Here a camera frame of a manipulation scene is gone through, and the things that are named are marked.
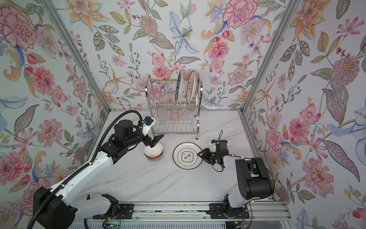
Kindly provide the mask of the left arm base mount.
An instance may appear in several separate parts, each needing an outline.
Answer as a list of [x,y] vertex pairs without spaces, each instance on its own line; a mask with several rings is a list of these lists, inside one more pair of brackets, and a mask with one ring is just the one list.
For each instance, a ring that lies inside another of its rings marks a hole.
[[134,204],[119,203],[118,200],[110,194],[102,194],[101,197],[108,200],[111,205],[105,214],[95,215],[93,219],[132,219]]

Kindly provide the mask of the orange patterned plate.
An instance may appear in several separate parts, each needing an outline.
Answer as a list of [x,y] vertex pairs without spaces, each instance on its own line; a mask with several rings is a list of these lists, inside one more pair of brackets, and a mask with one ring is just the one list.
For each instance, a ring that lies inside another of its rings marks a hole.
[[186,90],[186,103],[190,104],[193,96],[195,94],[196,89],[196,72],[192,70],[189,75],[189,79],[187,82],[187,90]]

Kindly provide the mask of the white plate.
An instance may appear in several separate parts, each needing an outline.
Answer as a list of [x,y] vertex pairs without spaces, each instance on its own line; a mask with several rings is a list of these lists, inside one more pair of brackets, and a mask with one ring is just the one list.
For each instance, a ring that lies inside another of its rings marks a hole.
[[173,151],[173,161],[181,169],[192,170],[200,166],[202,158],[198,156],[202,150],[194,143],[179,144]]

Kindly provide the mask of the red floral patterned bowl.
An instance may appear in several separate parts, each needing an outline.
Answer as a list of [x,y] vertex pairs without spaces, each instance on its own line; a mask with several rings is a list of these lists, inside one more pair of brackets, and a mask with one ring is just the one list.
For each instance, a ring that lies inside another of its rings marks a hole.
[[146,158],[147,158],[148,160],[155,161],[155,160],[160,159],[160,158],[161,158],[161,155],[160,155],[160,156],[156,156],[156,157],[149,157],[149,156],[146,156]]

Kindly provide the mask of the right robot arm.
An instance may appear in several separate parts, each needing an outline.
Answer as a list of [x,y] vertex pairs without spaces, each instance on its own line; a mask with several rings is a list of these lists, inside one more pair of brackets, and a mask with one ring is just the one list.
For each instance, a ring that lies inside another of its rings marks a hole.
[[254,199],[265,199],[274,194],[275,182],[262,158],[230,154],[226,140],[213,140],[210,147],[199,152],[198,156],[211,166],[219,165],[222,170],[236,172],[237,186],[223,200],[222,213],[227,216],[233,217]]

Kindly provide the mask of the dark-rimmed lettered plate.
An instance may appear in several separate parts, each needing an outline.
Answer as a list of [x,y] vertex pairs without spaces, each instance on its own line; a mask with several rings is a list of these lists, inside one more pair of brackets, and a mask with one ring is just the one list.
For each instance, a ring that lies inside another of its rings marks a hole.
[[183,78],[183,71],[180,71],[178,74],[177,84],[176,84],[176,91],[175,91],[175,104],[179,104],[180,100],[183,95],[183,88],[184,88],[184,78]]

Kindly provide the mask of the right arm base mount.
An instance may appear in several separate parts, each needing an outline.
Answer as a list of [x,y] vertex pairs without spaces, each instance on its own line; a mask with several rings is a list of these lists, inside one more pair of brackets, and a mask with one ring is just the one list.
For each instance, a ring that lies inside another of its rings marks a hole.
[[249,212],[246,205],[233,207],[229,203],[229,195],[224,197],[222,203],[210,203],[206,212],[211,219],[249,219]]

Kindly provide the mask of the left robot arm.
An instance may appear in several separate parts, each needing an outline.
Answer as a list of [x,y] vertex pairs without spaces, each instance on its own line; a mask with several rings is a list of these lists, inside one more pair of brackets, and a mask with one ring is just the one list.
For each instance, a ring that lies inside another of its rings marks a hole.
[[106,169],[115,165],[135,146],[144,143],[153,148],[163,138],[151,138],[148,133],[155,125],[153,117],[146,117],[134,125],[131,120],[114,120],[114,134],[96,150],[96,155],[75,172],[50,188],[39,188],[33,195],[33,217],[28,228],[38,222],[46,229],[67,229],[74,222],[92,216],[114,218],[121,212],[119,201],[110,194],[76,201],[76,197]]

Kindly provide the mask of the orange bowl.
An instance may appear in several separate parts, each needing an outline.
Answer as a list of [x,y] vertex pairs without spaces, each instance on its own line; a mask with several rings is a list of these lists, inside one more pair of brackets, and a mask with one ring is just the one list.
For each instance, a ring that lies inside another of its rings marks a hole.
[[157,143],[157,145],[154,148],[151,148],[149,146],[144,147],[144,155],[149,157],[156,157],[163,154],[164,148],[163,145],[160,143]]

